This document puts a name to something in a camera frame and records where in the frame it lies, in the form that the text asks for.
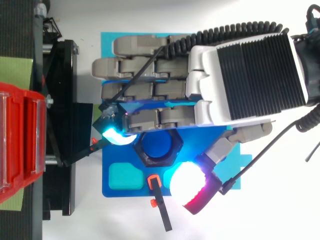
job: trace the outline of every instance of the blue tray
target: blue tray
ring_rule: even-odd
[[[121,36],[144,35],[150,33],[102,32],[101,57],[114,57],[112,42]],[[172,33],[152,33],[158,37],[165,37]],[[141,109],[172,107],[173,104],[124,104],[128,111]],[[152,196],[147,183],[148,176],[158,174],[162,182],[162,194],[170,196],[170,179],[181,162],[192,161],[196,155],[202,153],[223,131],[225,126],[196,127],[179,129],[183,139],[183,147],[171,167],[145,167],[132,145],[108,145],[102,150],[102,193],[105,197],[141,197]],[[154,157],[162,156],[170,147],[170,138],[164,131],[148,133],[143,142],[144,150]],[[228,180],[236,175],[241,167],[252,160],[251,155],[240,154],[238,144],[225,161],[215,168],[215,173],[222,180]],[[240,179],[232,189],[240,189]]]

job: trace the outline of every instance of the white bright light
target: white bright light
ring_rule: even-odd
[[[102,134],[110,143],[114,145],[127,145],[132,143],[137,135],[132,136],[122,136],[120,133],[116,132],[114,128],[109,128]]]
[[[172,175],[170,193],[183,206],[206,185],[205,174],[191,161],[183,162]]]

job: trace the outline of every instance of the metal rod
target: metal rod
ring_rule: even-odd
[[[58,161],[57,161],[56,156],[54,156],[54,155],[45,156],[45,164],[46,165],[57,165]]]
[[[50,54],[52,46],[53,46],[52,44],[43,44],[42,54]]]

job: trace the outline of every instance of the orange clamp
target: orange clamp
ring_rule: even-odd
[[[151,206],[152,206],[153,208],[155,208],[155,207],[158,206],[157,201],[156,201],[155,199],[151,199],[151,200],[150,200],[150,203],[151,203]]]
[[[94,137],[92,138],[92,144],[95,145],[96,143],[98,143],[99,141],[97,139],[95,139]]]
[[[151,176],[148,177],[148,184],[149,184],[149,188],[151,190],[153,190],[152,184],[151,184],[151,179],[157,179],[158,183],[159,183],[159,187],[161,188],[162,184],[161,184],[161,180],[158,174],[153,174]]]

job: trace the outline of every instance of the red container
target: red container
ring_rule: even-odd
[[[44,96],[0,83],[0,203],[41,176],[45,147]]]

